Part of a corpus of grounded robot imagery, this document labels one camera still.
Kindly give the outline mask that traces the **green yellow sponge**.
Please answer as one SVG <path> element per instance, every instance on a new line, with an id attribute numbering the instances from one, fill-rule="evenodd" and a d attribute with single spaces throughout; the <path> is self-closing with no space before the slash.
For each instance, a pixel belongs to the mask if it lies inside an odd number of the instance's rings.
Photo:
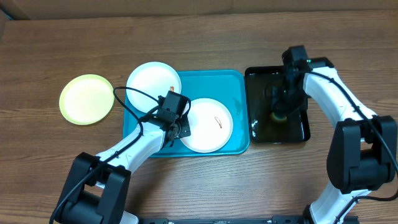
<path id="1" fill-rule="evenodd" d="M 275 113 L 271 113 L 271 114 L 270 114 L 270 119 L 271 119 L 273 122 L 276 122 L 276 123 L 283 123 L 283 122 L 286 122 L 286 121 L 287 121 L 287 117 L 286 117 L 286 116 L 278 116 L 278 115 L 275 114 Z"/>

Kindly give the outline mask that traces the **white plate with ketchup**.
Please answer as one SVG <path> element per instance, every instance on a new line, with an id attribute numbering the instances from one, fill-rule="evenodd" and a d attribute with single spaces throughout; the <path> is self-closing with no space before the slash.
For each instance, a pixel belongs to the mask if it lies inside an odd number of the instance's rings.
<path id="1" fill-rule="evenodd" d="M 227 107 L 211 98 L 199 98 L 191 102 L 188 122 L 190 135 L 181 141 L 187 148 L 199 153 L 221 149 L 229 141 L 234 126 Z"/>

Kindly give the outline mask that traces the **yellow plate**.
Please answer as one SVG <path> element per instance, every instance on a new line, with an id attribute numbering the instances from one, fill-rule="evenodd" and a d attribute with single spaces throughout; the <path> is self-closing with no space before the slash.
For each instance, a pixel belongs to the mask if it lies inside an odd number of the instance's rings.
<path id="1" fill-rule="evenodd" d="M 101 121 L 114 105 L 113 86 L 102 76 L 80 75 L 68 82 L 59 98 L 62 116 L 77 125 Z"/>

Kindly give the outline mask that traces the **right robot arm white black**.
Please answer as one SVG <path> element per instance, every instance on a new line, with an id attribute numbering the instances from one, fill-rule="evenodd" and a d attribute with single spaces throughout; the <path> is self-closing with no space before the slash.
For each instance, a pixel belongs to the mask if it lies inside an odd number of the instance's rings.
<path id="1" fill-rule="evenodd" d="M 397 199 L 370 193 L 397 177 L 397 123 L 364 106 L 326 58 L 285 59 L 282 84 L 271 91 L 271 118 L 286 120 L 313 98 L 334 125 L 326 159 L 329 183 L 303 211 L 300 223 L 344 223 L 362 200 Z"/>

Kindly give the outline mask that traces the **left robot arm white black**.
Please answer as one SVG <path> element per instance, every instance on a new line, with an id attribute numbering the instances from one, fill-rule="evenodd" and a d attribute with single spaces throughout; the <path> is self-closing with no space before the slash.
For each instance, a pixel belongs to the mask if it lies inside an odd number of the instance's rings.
<path id="1" fill-rule="evenodd" d="M 131 175 L 151 155 L 189 135 L 187 116 L 147 114 L 112 148 L 95 156 L 82 152 L 72 163 L 50 222 L 138 223 L 124 209 Z"/>

